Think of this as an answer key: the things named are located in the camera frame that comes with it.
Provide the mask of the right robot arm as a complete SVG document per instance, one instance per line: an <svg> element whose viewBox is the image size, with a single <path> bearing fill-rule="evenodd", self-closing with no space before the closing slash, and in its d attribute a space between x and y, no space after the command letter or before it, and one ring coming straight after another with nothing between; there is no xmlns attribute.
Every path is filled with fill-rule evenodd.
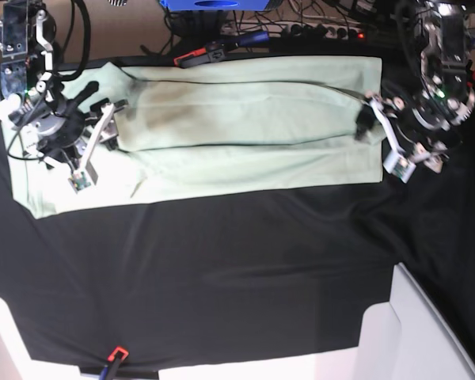
<svg viewBox="0 0 475 380"><path fill-rule="evenodd" d="M7 154L20 162L65 169L80 192L97 184L90 159L98 145L117 148L115 114L128 102L104 98L88 112L80 107L99 90L89 82L76 96L64 85L78 79L89 62L91 24L83 1L72 10L83 21L82 58L73 74L61 74L65 45L55 41L56 22L42 1L5 1L0 18L0 121L13 131Z"/></svg>

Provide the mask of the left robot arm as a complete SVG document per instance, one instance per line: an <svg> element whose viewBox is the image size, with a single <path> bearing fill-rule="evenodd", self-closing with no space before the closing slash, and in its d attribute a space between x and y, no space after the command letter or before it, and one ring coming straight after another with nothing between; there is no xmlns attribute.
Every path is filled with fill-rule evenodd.
<svg viewBox="0 0 475 380"><path fill-rule="evenodd" d="M390 151L385 171L406 183L420 165L439 173L461 144L460 126L475 108L469 83L471 37L460 1L399 1L394 10L406 63L419 82L413 93L382 80L355 120L360 140L380 124Z"/></svg>

